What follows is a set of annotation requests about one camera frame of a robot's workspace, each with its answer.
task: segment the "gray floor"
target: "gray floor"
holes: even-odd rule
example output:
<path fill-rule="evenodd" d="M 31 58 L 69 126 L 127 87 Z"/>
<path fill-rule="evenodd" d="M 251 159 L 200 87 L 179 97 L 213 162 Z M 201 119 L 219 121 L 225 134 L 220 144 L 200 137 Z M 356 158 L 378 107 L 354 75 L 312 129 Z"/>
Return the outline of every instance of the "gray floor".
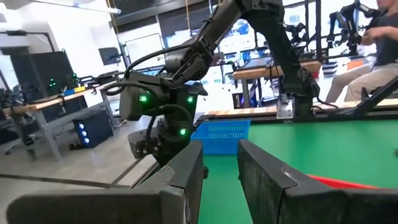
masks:
<path fill-rule="evenodd" d="M 322 88 L 321 98 L 325 98 L 331 80 L 326 78 L 319 81 Z M 29 161 L 26 152 L 21 147 L 12 150 L 11 155 L 0 153 L 0 174 L 28 175 L 32 177 L 51 177 L 58 179 L 73 179 L 111 183 L 119 177 L 134 161 L 127 142 L 127 135 L 133 131 L 146 128 L 148 117 L 140 121 L 128 123 L 115 130 L 115 136 L 108 139 L 94 149 L 79 151 L 68 150 L 68 144 L 76 139 L 76 134 L 66 134 L 57 139 L 63 162 L 57 163 L 45 144 L 36 144 L 38 160 Z M 148 157 L 119 184 L 131 185 L 140 175 L 154 163 L 153 157 Z M 36 192 L 38 190 L 85 189 L 79 185 L 53 184 L 27 180 L 13 180 L 0 178 L 0 224 L 6 223 L 7 205 L 15 198 Z"/>

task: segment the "blue basket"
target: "blue basket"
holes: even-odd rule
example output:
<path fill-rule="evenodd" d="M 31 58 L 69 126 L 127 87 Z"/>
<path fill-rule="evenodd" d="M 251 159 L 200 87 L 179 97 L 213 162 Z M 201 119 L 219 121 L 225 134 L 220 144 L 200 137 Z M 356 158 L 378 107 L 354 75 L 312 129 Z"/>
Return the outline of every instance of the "blue basket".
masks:
<path fill-rule="evenodd" d="M 250 121 L 205 122 L 191 140 L 202 141 L 204 154 L 236 154 L 240 139 L 247 139 Z"/>

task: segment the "gray pants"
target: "gray pants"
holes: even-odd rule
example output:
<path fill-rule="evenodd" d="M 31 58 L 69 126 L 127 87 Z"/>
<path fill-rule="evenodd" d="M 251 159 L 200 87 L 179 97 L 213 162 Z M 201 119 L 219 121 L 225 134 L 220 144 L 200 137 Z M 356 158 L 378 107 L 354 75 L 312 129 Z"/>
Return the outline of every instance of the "gray pants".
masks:
<path fill-rule="evenodd" d="M 344 101 L 361 100 L 362 87 L 370 92 L 386 85 L 396 76 L 398 76 L 398 63 L 373 67 L 373 69 L 372 64 L 354 68 L 333 78 L 326 102 L 334 103 L 346 85 L 348 89 Z"/>

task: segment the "green table surface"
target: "green table surface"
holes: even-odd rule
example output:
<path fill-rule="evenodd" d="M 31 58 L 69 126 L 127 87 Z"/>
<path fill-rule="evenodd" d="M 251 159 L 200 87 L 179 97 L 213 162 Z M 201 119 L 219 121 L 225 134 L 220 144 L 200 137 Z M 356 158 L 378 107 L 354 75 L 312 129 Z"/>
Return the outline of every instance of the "green table surface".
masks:
<path fill-rule="evenodd" d="M 398 121 L 251 125 L 249 140 L 304 174 L 398 188 Z M 199 223 L 252 223 L 236 156 L 205 155 Z"/>

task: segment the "red object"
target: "red object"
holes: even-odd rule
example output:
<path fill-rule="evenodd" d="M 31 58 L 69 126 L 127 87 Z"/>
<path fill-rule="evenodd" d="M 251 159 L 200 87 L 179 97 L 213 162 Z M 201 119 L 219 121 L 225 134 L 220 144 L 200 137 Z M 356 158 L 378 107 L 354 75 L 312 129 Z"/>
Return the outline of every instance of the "red object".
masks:
<path fill-rule="evenodd" d="M 319 71 L 312 73 L 313 78 L 319 78 Z"/>
<path fill-rule="evenodd" d="M 326 177 L 317 177 L 314 175 L 308 175 L 308 176 L 334 189 L 378 189 L 378 187 L 373 187 L 363 184 L 355 184 L 347 181 L 335 180 Z"/>

